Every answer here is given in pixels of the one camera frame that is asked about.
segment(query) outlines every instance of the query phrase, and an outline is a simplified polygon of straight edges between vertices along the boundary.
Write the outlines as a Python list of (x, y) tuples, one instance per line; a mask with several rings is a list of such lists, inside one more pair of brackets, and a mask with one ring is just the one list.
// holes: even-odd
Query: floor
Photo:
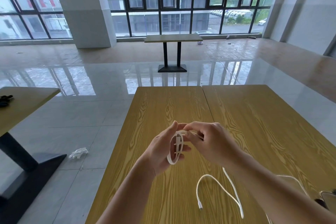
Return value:
[[(138, 86), (266, 84), (336, 145), (335, 60), (289, 44), (266, 39), (183, 43), (187, 73), (157, 73), (161, 44), (117, 43), (90, 51), (73, 44), (0, 50), (0, 87), (61, 88), (12, 129), (12, 136), (32, 154), (89, 150), (61, 164), (20, 223), (85, 222)], [(175, 59), (176, 44), (168, 43), (169, 63)], [(17, 172), (16, 164), (0, 152), (0, 188)]]

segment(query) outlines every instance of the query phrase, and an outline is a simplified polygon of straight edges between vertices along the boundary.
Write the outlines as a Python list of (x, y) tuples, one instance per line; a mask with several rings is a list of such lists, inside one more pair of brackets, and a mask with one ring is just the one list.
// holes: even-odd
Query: right hand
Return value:
[(204, 137), (204, 140), (202, 140), (189, 131), (186, 135), (187, 139), (210, 162), (227, 167), (235, 163), (244, 154), (229, 132), (217, 122), (194, 121), (185, 125), (183, 129), (195, 130), (200, 136)]

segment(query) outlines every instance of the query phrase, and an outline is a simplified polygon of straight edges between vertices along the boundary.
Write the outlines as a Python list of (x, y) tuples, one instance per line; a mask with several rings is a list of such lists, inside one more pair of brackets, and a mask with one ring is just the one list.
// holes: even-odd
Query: trash on floor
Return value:
[(85, 153), (85, 154), (88, 154), (89, 151), (84, 147), (84, 148), (80, 148), (78, 150), (75, 150), (72, 154), (70, 154), (69, 158), (80, 158), (82, 156), (82, 154)]

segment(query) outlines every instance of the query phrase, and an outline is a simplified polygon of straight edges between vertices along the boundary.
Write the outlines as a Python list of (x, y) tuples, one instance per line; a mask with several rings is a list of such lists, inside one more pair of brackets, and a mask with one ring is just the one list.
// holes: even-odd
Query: left hand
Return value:
[[(174, 121), (173, 124), (164, 131), (154, 137), (148, 148), (142, 154), (141, 158), (146, 158), (151, 168), (153, 168), (155, 176), (164, 172), (169, 166), (167, 155), (170, 153), (172, 159), (175, 157), (176, 145), (175, 141), (171, 140), (176, 131), (185, 127), (186, 123), (178, 123)], [(182, 151), (190, 151), (191, 147), (183, 145)], [(180, 154), (179, 161), (184, 159), (184, 155)]]

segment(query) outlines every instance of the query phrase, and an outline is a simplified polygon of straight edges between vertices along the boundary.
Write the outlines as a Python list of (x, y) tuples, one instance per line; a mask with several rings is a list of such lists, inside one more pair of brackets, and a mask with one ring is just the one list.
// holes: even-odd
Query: wood grain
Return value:
[(8, 107), (0, 108), (0, 136), (60, 92), (59, 88), (3, 87), (0, 96), (13, 95)]
[[(336, 181), (336, 148), (266, 85), (203, 86), (215, 122), (238, 145), (275, 174), (296, 177), (309, 196), (331, 191)], [(246, 223), (268, 223), (244, 186), (237, 191)]]
[[(174, 120), (213, 122), (201, 87), (137, 88), (86, 224), (96, 223), (137, 158)], [(212, 179), (200, 183), (203, 209), (198, 208), (195, 189), (204, 174), (213, 175), (233, 193), (221, 167), (210, 164), (192, 146), (184, 161), (154, 180), (142, 223), (241, 223), (238, 206)]]
[(203, 39), (198, 34), (167, 34), (167, 35), (148, 35), (145, 43), (164, 43), (164, 42), (198, 42)]

